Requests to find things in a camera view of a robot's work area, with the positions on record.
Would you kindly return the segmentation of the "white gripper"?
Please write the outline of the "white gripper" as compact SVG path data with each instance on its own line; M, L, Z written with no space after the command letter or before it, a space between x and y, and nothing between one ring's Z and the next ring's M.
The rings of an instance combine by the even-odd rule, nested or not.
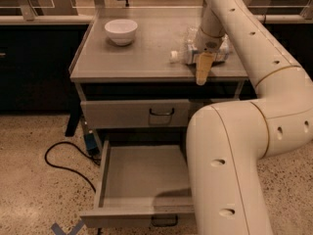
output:
M225 30L223 27L205 32L199 27L195 38L195 46L199 54L196 64L196 84L205 85L208 74L214 62L213 52L217 52L223 42Z

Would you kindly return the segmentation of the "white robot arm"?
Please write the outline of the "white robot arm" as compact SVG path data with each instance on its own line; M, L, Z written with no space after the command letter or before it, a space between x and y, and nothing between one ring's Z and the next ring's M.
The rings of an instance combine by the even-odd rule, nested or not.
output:
M312 81L246 0L205 2L205 31L226 30L257 97L205 106L189 122L198 234L273 235L256 164L311 141Z

